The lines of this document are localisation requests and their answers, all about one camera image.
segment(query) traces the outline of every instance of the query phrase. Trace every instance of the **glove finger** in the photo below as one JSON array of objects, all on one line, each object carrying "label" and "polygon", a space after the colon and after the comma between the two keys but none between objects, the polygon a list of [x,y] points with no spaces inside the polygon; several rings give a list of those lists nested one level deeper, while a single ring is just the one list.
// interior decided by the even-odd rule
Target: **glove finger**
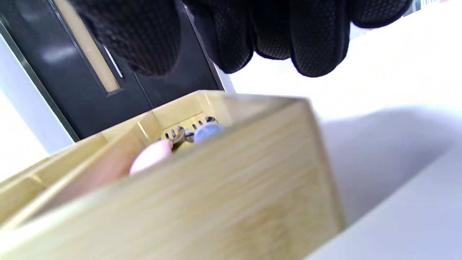
[{"label": "glove finger", "polygon": [[248,6],[256,52],[269,59],[289,58],[289,1],[251,0]]},{"label": "glove finger", "polygon": [[[206,51],[212,60],[225,73],[234,73],[244,67],[252,58],[254,47],[251,30],[248,26],[246,0],[188,0],[195,17],[195,25],[205,43]],[[212,16],[214,32],[209,28],[204,14]]]},{"label": "glove finger", "polygon": [[413,0],[349,0],[348,16],[362,28],[378,28],[398,20]]},{"label": "glove finger", "polygon": [[346,56],[350,21],[343,0],[291,0],[291,57],[308,77],[328,74]]},{"label": "glove finger", "polygon": [[178,58],[181,27],[172,0],[71,0],[95,37],[135,71],[168,74]]}]

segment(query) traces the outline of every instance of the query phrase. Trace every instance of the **pink ball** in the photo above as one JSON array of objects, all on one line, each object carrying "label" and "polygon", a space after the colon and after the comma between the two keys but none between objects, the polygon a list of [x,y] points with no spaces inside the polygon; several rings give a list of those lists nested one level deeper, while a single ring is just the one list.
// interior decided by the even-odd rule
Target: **pink ball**
[{"label": "pink ball", "polygon": [[130,176],[169,157],[172,154],[172,147],[171,140],[160,140],[146,147],[133,162],[130,168]]}]

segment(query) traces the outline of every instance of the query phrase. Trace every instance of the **wooden crate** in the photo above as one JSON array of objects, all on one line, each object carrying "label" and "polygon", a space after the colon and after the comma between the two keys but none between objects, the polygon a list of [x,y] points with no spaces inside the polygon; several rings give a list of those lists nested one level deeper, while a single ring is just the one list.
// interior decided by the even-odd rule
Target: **wooden crate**
[{"label": "wooden crate", "polygon": [[[227,129],[128,177],[181,125]],[[0,185],[2,259],[299,260],[344,228],[305,99],[198,91]]]}]

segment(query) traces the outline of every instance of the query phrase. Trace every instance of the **door handle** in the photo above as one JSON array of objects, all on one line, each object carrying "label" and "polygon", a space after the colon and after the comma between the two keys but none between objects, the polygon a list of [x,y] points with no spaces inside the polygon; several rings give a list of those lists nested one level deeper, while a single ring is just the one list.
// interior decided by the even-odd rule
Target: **door handle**
[{"label": "door handle", "polygon": [[114,65],[115,70],[117,70],[117,73],[119,74],[119,76],[120,76],[121,78],[123,78],[122,71],[120,71],[119,66],[117,66],[117,63],[116,63],[116,61],[114,61],[114,58],[112,57],[112,55],[111,55],[111,53],[109,52],[108,48],[106,48],[106,46],[104,46],[104,45],[103,45],[103,47],[104,47],[104,50],[106,51],[106,53],[108,54],[109,59],[110,59],[111,62],[112,62],[112,65]]}]

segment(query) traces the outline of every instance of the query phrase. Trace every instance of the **black door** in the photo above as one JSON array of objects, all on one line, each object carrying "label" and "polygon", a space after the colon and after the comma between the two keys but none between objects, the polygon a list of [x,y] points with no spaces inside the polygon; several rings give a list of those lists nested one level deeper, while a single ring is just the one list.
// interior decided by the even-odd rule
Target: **black door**
[{"label": "black door", "polygon": [[2,0],[0,14],[79,138],[198,89],[220,89],[185,13],[177,68],[162,79],[134,74],[96,43],[67,0]]}]

